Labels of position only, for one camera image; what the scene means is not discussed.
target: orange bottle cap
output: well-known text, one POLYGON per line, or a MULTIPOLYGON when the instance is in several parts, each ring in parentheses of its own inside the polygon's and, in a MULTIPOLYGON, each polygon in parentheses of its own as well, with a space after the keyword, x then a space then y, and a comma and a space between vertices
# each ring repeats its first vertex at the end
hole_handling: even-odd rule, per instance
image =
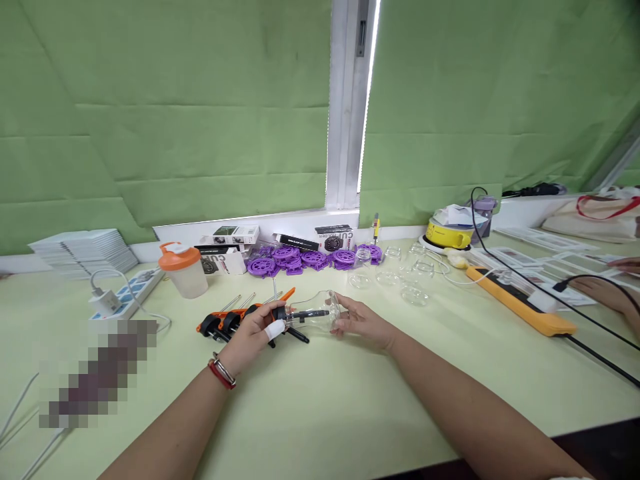
POLYGON ((182 270, 200 260, 200 250, 180 242, 163 243, 160 250, 162 257, 158 260, 158 266, 164 271, 182 270))

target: other person's hand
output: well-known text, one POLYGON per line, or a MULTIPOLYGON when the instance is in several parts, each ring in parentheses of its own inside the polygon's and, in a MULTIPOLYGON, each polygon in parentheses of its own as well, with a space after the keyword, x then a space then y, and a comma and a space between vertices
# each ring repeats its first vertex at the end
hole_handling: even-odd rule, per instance
MULTIPOLYGON (((592 299, 602 303, 612 310, 622 313, 627 318, 633 315, 635 307, 629 301, 624 293, 612 284, 592 278, 578 278, 569 282, 570 286, 582 293, 590 296, 592 299)), ((640 294, 630 289, 625 289, 635 300, 640 303, 640 294)))
POLYGON ((270 321, 265 319, 271 310, 282 307, 284 304, 282 300, 266 303, 240 322, 238 331, 233 334, 231 341, 226 344, 219 356, 220 362, 232 377, 248 367, 267 346, 269 336, 264 330, 270 321))
POLYGON ((348 311, 342 312, 336 321, 335 330, 331 333, 342 338, 345 332, 356 333, 373 340, 378 347, 390 350, 399 330, 384 320, 380 315, 371 310, 362 302, 335 294, 338 303, 348 311))
POLYGON ((607 265, 627 273, 640 273, 640 257, 614 260, 607 265))

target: white bottle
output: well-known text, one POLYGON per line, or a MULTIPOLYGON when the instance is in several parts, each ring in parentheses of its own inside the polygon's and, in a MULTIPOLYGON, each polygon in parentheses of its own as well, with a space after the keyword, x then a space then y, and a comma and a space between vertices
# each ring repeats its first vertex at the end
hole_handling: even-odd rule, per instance
POLYGON ((167 272, 183 298, 194 299, 207 291, 209 284, 200 263, 200 250, 180 242, 164 243, 160 250, 163 254, 158 266, 167 272))

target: green curtain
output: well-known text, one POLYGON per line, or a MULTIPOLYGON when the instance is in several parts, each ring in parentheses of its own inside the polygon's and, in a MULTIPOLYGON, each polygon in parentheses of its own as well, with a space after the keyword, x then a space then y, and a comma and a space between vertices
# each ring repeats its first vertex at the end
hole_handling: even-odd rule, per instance
POLYGON ((540 181, 579 191, 640 105, 627 0, 382 0, 361 226, 540 181))
POLYGON ((616 180, 616 185, 622 187, 636 187, 640 185, 640 155, 629 164, 626 170, 616 180))
POLYGON ((0 0, 0 254, 323 206, 330 26, 331 0, 0 0))

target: white power strip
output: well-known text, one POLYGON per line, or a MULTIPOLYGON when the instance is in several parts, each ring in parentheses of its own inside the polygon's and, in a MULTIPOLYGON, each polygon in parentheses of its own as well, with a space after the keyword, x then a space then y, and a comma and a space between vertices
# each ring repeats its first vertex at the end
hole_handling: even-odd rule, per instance
MULTIPOLYGON (((151 290, 155 288, 164 276, 165 273, 162 270, 140 270, 131 280, 129 280, 131 290, 133 290, 135 297, 140 303, 144 302, 151 293, 151 290), (150 273, 152 273, 151 278, 148 278, 147 280, 141 279, 141 277, 150 273)), ((138 310, 138 304, 133 300, 126 285, 123 285, 120 290, 116 292, 115 296, 118 297, 120 302, 122 302, 122 306, 120 306, 113 315, 105 317, 100 313, 95 313, 89 318, 89 320, 129 320, 138 310)))

